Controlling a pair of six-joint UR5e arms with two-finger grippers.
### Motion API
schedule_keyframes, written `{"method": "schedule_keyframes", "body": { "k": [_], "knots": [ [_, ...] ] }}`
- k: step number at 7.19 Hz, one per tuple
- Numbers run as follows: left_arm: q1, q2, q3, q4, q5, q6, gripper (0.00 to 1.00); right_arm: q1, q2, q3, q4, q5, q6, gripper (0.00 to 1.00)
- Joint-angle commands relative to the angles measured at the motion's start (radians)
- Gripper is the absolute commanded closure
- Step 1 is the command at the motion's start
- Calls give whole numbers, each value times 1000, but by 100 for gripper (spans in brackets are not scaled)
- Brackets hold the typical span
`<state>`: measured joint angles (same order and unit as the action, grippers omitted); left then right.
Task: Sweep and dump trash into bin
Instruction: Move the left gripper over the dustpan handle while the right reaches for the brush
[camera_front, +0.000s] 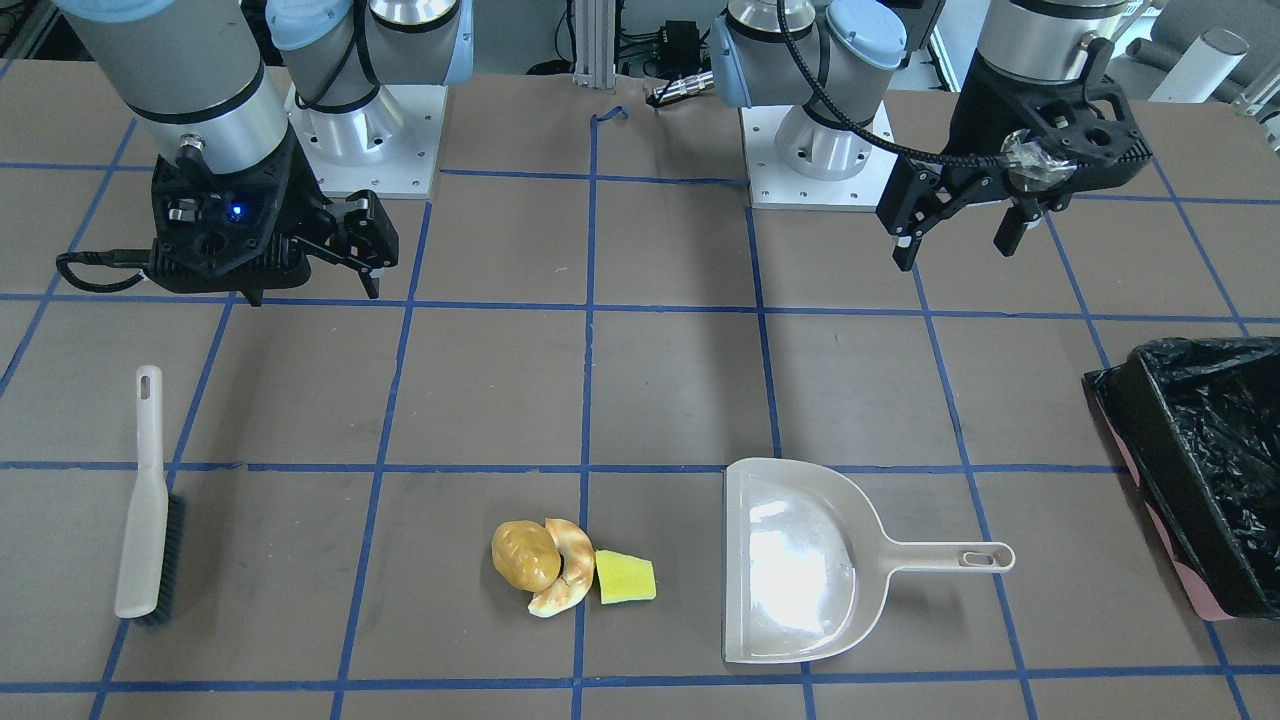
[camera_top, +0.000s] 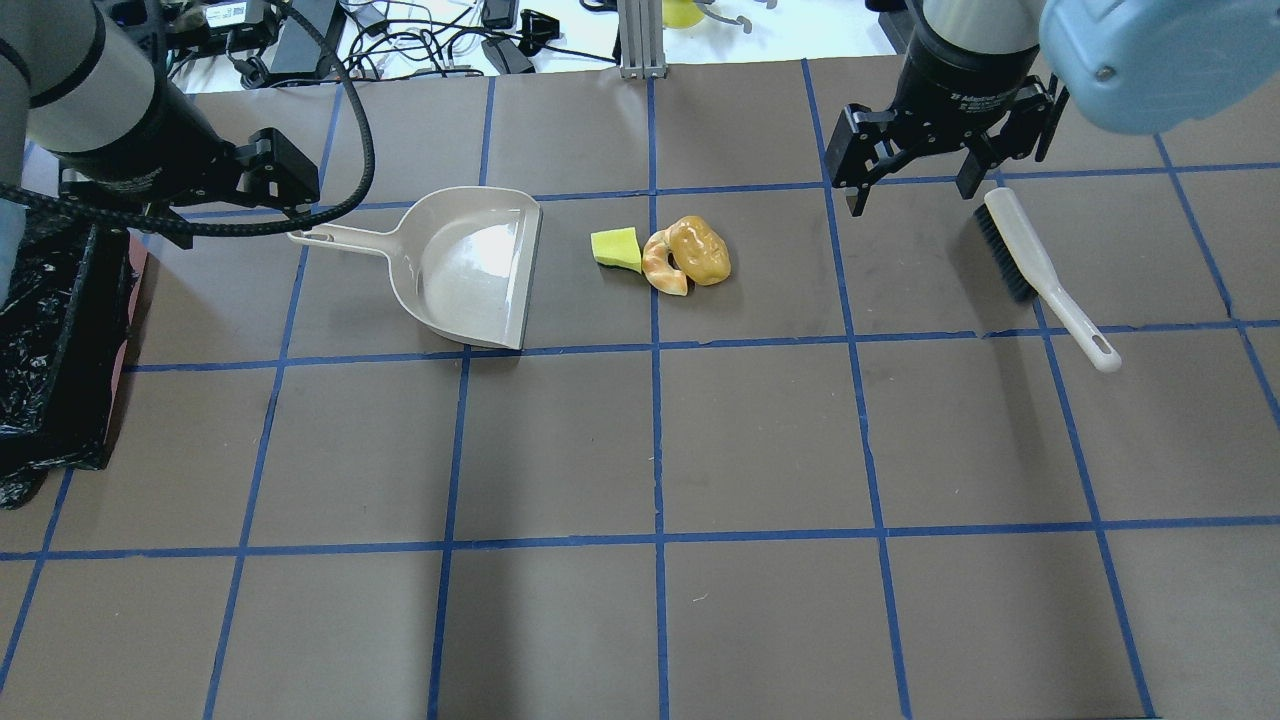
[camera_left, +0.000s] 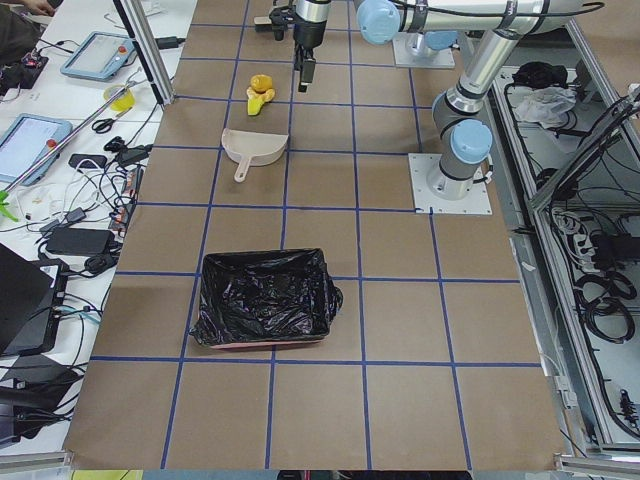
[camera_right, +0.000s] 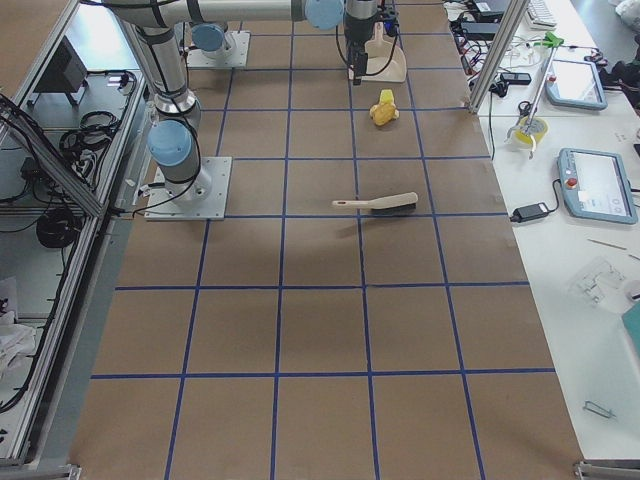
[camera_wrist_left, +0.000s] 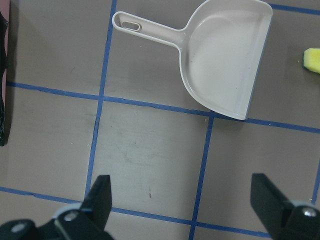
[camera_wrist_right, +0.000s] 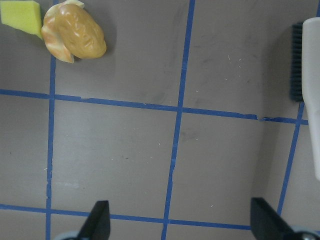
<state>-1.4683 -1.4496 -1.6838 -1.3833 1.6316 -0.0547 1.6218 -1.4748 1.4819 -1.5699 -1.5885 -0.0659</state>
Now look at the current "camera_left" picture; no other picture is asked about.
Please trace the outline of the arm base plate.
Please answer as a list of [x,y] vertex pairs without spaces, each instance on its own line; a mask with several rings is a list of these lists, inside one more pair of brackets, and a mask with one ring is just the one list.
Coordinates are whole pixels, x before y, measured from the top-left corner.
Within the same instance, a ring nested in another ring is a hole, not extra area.
[[408,155],[414,210],[421,214],[492,214],[487,184],[481,167],[474,177],[453,180],[440,169],[440,154]]
[[393,39],[395,64],[403,68],[453,69],[456,31],[398,33]]

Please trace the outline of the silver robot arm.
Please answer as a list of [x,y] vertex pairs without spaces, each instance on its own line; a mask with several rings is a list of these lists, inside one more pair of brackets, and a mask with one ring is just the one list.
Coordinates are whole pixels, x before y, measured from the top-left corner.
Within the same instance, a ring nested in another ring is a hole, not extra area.
[[457,83],[439,95],[433,120],[443,153],[427,174],[438,197],[460,200],[468,194],[479,165],[493,143],[490,129],[475,116],[499,70],[526,35],[545,33],[571,18],[604,7],[602,1],[358,1],[361,35],[374,45],[398,33],[478,30],[483,33]]
[[299,73],[298,91],[306,93],[314,79],[314,49],[324,39],[330,1],[301,0],[294,13],[294,70]]

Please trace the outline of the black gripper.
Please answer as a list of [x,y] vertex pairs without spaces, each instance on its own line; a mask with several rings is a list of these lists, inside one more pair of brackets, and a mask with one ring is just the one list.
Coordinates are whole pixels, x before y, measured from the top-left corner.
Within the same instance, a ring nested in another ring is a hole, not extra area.
[[294,69],[299,73],[298,92],[306,92],[306,84],[311,84],[314,78],[316,60],[313,50],[295,42]]

